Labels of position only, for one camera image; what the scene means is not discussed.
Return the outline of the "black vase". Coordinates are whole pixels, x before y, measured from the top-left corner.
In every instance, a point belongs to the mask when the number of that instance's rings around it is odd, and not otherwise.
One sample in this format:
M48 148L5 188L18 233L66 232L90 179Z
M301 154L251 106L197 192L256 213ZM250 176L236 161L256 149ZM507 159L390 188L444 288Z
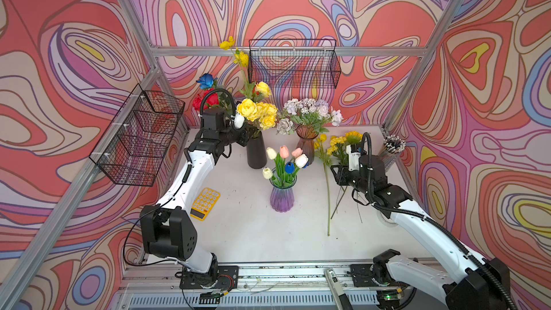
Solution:
M267 164L265 143L262 133L249 139L246 146L248 166L252 169L262 169Z

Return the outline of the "red grey glass vase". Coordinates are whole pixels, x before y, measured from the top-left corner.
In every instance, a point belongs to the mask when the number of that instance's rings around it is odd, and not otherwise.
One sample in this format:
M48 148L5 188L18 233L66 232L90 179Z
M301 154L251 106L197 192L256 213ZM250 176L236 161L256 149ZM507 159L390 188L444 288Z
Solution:
M300 148L302 152L308 157L307 166L311 165L315 159L314 141L318 137L318 133L315 132L309 126L299 126L296 130L299 137L297 148Z

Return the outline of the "patterned pen cup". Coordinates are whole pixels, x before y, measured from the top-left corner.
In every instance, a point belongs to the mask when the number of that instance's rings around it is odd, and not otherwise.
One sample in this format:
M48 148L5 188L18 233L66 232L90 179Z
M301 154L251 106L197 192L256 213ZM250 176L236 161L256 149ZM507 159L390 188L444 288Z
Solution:
M384 138L383 149L378 154L387 172L395 163L399 155L405 150L406 141L397 135L387 135Z

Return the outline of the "blue tulip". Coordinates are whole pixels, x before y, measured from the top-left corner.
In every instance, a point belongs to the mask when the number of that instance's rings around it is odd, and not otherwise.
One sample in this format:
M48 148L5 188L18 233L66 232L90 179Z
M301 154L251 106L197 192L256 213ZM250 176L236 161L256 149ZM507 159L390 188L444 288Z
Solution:
M296 165L293 162L288 162L285 165L285 172L288 175L292 175L295 172Z

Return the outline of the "purple glass tulip vase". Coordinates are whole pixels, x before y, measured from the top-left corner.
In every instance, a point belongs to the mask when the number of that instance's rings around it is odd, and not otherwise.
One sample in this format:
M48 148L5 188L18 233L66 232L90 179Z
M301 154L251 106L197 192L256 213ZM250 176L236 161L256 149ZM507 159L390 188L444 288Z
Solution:
M285 184L277 181L276 177L270 179L273 186L270 204L276 212L288 212L294 206L294 186L296 179Z

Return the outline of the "yellow carnation stem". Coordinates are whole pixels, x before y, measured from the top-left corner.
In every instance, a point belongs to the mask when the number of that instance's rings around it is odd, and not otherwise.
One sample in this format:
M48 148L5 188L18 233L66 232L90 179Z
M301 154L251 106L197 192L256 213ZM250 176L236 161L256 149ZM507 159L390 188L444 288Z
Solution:
M331 145L337 145L337 144L339 145L338 155L333 156L333 157L335 157L339 161L340 164L347 165L347 163L348 163L348 154L346 152L345 137L344 136L340 136L340 137L333 136L331 138L331 141L330 141L330 146Z
M337 156L339 151L339 145L331 145L330 148L327 149L327 155L328 156Z

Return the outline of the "tulip bunch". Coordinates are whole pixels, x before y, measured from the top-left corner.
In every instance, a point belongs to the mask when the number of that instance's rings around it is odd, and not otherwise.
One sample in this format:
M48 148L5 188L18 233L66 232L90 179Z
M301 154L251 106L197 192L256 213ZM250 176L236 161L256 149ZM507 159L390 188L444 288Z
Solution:
M272 177L276 177L277 181L284 184L297 179L298 172L307 166L306 164L309 160L300 148L290 152L287 146L282 146L278 151L268 147L265 152L268 159L274 162L275 167L272 169L268 167L263 168L263 177L268 181ZM285 172L285 165L288 162L293 162L296 165L295 172L292 175L288 175Z

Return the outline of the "yellow and lilac bouquet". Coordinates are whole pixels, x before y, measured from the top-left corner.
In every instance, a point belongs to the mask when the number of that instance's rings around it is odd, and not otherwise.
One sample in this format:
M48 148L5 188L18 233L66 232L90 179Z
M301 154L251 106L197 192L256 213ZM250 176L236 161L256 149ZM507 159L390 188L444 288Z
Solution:
M279 112L276 129L279 134L301 132L310 138L328 132L326 125L339 126L342 121L341 111L333 109L325 100L293 98Z

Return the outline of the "pale yellow rose spray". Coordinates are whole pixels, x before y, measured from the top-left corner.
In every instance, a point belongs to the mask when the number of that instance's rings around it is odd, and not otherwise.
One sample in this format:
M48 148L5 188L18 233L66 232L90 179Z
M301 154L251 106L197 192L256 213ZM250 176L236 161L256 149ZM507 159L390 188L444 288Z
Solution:
M240 91L245 99L238 104L237 112L248 123L248 134L251 139L257 139L265 130L276 126L278 109L272 103L265 100L272 96L272 91L267 83L245 83Z

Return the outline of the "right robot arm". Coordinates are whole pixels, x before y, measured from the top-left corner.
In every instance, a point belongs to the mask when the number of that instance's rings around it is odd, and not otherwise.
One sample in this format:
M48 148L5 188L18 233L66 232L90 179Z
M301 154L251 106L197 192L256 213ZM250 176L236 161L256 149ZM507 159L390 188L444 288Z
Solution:
M488 259L470 249L406 190L391 184L383 160L372 152L368 133L331 138L327 154L337 160L330 167L336 183L351 187L352 199L358 205L374 208L403 228L442 267L436 270L388 249L373 258L363 278L379 286L407 284L448 309L515 309L509 268L499 258Z

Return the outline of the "sunflower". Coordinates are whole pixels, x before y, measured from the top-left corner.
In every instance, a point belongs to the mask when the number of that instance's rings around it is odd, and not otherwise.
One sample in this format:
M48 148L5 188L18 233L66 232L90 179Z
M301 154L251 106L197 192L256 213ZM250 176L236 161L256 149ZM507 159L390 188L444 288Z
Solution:
M347 132L344 137L346 146L357 145L362 141L362 134L357 131Z

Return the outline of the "mixed rose bouquet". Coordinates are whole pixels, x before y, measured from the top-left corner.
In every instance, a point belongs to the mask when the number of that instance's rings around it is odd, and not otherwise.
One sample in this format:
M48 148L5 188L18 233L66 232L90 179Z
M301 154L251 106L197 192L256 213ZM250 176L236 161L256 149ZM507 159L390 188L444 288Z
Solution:
M192 102L192 107L196 112L200 112L200 109L206 111L210 108L221 108L228 115L232 114L232 99L228 94L218 92L214 95L209 95L216 89L222 88L222 86L218 85L218 79L210 73L205 73L199 77L196 83L199 85L199 93Z

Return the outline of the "tool on front rail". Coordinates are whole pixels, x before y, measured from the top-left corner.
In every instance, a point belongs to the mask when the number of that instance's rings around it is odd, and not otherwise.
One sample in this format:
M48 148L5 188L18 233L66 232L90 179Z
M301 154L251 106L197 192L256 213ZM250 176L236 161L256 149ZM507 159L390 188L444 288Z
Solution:
M342 285L339 282L334 269L325 269L324 276L327 280L331 295L334 298L338 310L353 310L353 306L351 305L347 294L345 294L344 289L342 288Z

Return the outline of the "yellow poppy spray stem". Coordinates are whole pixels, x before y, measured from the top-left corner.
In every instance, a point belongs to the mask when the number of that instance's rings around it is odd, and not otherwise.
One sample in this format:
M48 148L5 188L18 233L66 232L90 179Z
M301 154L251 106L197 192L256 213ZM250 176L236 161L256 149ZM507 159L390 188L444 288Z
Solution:
M324 133L318 135L314 141L314 152L315 157L321 161L323 166L327 194L327 237L329 237L331 232L331 189L329 184L329 167L331 166L331 156L327 153L327 149L324 144L326 140L327 136Z

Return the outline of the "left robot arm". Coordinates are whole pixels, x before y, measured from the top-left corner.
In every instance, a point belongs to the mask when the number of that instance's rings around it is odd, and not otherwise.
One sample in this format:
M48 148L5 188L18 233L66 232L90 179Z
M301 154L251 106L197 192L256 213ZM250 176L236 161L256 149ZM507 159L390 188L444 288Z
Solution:
M245 146L248 134L238 115L232 94L224 88L211 90L199 105L201 126L192 143L183 150L185 167L165 195L143 207L136 225L141 228L143 250L158 263L181 267L182 279L199 288L218 285L218 258L198 243L190 217L204 181L221 157L229 158L232 145Z

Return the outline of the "yellow calculator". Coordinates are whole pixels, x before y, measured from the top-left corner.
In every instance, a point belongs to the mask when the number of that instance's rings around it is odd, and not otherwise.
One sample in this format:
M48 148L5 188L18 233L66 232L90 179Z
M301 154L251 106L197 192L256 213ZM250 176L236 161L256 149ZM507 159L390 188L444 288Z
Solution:
M211 212L220 198L220 193L210 188L204 188L192 204L190 216L203 221Z

